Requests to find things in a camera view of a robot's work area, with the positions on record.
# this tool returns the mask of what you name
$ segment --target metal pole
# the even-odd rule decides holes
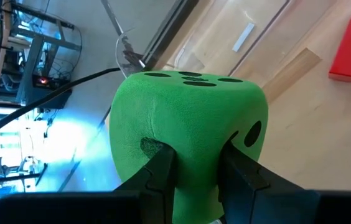
[[[121,34],[123,34],[123,29],[120,27],[119,21],[115,16],[115,13],[113,12],[113,9],[111,7],[111,5],[109,4],[108,0],[101,0],[103,7],[105,8],[106,13],[109,16],[109,19],[111,20],[113,27],[116,30],[116,33],[118,34],[118,36],[120,36]]]

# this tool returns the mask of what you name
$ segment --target wooden surface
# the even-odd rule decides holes
[[[321,62],[270,104],[260,162],[303,187],[351,189],[351,83],[327,78],[350,16],[351,0],[326,12],[289,55]]]
[[[207,56],[215,55],[214,50],[207,51],[215,45],[204,38],[222,35],[221,39],[224,39],[227,36],[216,34],[221,27],[214,22],[218,20],[216,14],[208,18],[206,29],[201,29],[205,34],[200,36],[203,39],[199,39],[194,31],[197,25],[202,25],[202,19],[207,18],[207,6],[215,1],[227,2],[200,1],[164,53],[157,69],[172,70],[166,63],[176,62],[179,52],[184,48],[183,54],[186,54],[185,46],[188,46],[193,50],[178,68],[204,72],[207,66],[202,61],[205,61],[212,63],[212,68],[215,65],[216,70],[221,68],[217,73],[227,74],[229,55],[218,60],[209,60]],[[317,16],[321,16],[318,20],[308,21],[310,15],[291,12],[289,18],[292,19],[273,29],[279,35],[269,35],[233,76],[256,82],[264,87],[270,99],[269,123],[260,163],[308,189],[351,190],[351,83],[327,77],[351,16],[351,0],[317,1],[320,5],[310,4],[311,0],[296,2],[305,9],[318,11]],[[218,14],[221,20],[226,17],[224,12]],[[301,26],[312,28],[305,32]],[[297,32],[303,34],[302,38],[293,48],[280,54],[279,48],[287,46],[292,37],[297,38]]]

